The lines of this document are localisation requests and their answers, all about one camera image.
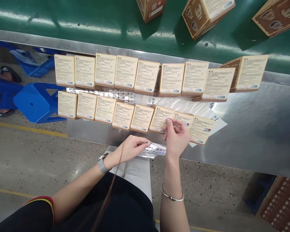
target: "yellow floor line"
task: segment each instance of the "yellow floor line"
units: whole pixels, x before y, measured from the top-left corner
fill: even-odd
[[[67,135],[63,134],[63,133],[42,130],[42,129],[36,129],[36,128],[31,128],[31,127],[26,127],[26,126],[13,125],[13,124],[8,124],[8,123],[4,123],[4,122],[0,122],[0,126],[13,128],[13,129],[17,129],[17,130],[22,130],[22,131],[30,131],[30,132],[35,132],[35,133],[39,133],[39,134],[46,134],[46,135],[50,135],[50,136],[59,136],[59,137],[67,138]]]

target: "cardboard carton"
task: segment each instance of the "cardboard carton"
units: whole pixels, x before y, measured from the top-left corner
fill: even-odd
[[[156,96],[180,96],[183,86],[184,69],[184,63],[162,64]]]
[[[192,101],[226,102],[234,77],[235,68],[209,69],[202,96],[197,96]]]
[[[242,56],[220,68],[235,68],[230,92],[257,91],[263,77],[268,55]]]
[[[268,0],[252,20],[270,38],[289,30],[290,0]]]
[[[58,91],[58,115],[63,118],[76,119],[76,93]]]
[[[117,55],[115,88],[133,92],[138,58]]]
[[[167,0],[136,0],[145,23],[161,15]]]
[[[130,130],[147,134],[153,114],[154,108],[135,105]]]
[[[155,91],[160,63],[139,60],[133,91],[152,96]]]
[[[80,92],[77,101],[77,117],[94,121],[97,98],[95,94]]]
[[[205,89],[208,62],[191,62],[185,63],[183,87],[181,95],[186,97],[200,96]]]
[[[156,105],[153,105],[152,107],[155,111],[149,126],[149,131],[164,134],[165,130],[163,128],[166,126],[166,119],[172,119],[175,111]]]
[[[117,102],[112,127],[129,131],[134,105]]]
[[[96,59],[88,56],[74,56],[75,86],[85,89],[94,89],[94,70]]]
[[[182,16],[192,39],[212,29],[234,7],[235,0],[188,0]]]
[[[75,86],[74,56],[54,55],[56,85]]]
[[[116,99],[98,96],[94,120],[112,125]]]
[[[96,53],[95,86],[101,88],[115,89],[115,71],[117,56]]]

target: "metal surface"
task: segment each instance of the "metal surface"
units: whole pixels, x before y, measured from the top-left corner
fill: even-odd
[[[228,125],[204,147],[188,146],[183,159],[290,177],[290,86],[261,84],[259,91],[231,93],[213,111]],[[118,146],[129,134],[165,145],[163,136],[123,131],[110,125],[67,121],[68,137]]]

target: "bangle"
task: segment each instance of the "bangle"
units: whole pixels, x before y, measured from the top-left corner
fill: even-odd
[[[179,202],[179,201],[183,201],[184,198],[185,198],[185,195],[184,195],[183,189],[181,189],[181,192],[182,192],[182,194],[183,194],[183,197],[182,197],[181,199],[175,199],[175,198],[173,198],[173,197],[171,197],[171,196],[166,195],[165,192],[163,191],[163,184],[162,184],[162,187],[161,187],[161,192],[162,192],[163,195],[165,195],[167,198],[170,198],[171,201]]]

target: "label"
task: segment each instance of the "label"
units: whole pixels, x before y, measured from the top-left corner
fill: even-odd
[[[94,70],[96,59],[87,56],[75,56],[75,83],[94,87]]]
[[[182,90],[202,93],[206,84],[208,66],[208,62],[186,62]]]
[[[96,53],[95,84],[114,85],[116,56]]]
[[[97,95],[91,93],[80,92],[77,101],[77,116],[93,120],[96,111],[97,97]]]
[[[58,115],[76,117],[77,94],[58,91]]]
[[[116,99],[98,96],[94,120],[112,123],[115,111]]]
[[[152,107],[135,105],[131,128],[147,133],[153,114]]]
[[[154,93],[160,63],[139,60],[134,89]]]
[[[56,83],[73,85],[75,81],[74,56],[54,55]]]
[[[150,124],[150,130],[158,133],[165,133],[163,129],[166,126],[166,119],[174,117],[174,110],[164,108],[161,106],[156,106],[154,111],[154,116]]]
[[[115,84],[126,88],[133,88],[138,58],[128,56],[117,56]]]
[[[235,68],[209,69],[202,98],[226,100],[228,98]]]
[[[133,111],[134,105],[117,102],[113,118],[113,127],[129,130]]]
[[[175,115],[174,115],[174,119],[177,119],[177,120],[183,122],[186,125],[186,127],[188,129],[190,129],[192,121],[194,119],[194,116],[189,115],[189,114],[180,113],[180,112],[176,111]]]
[[[268,55],[243,56],[237,89],[257,89],[260,86]]]
[[[214,120],[194,116],[194,120],[189,130],[192,137],[191,142],[204,145],[215,123],[216,121]]]

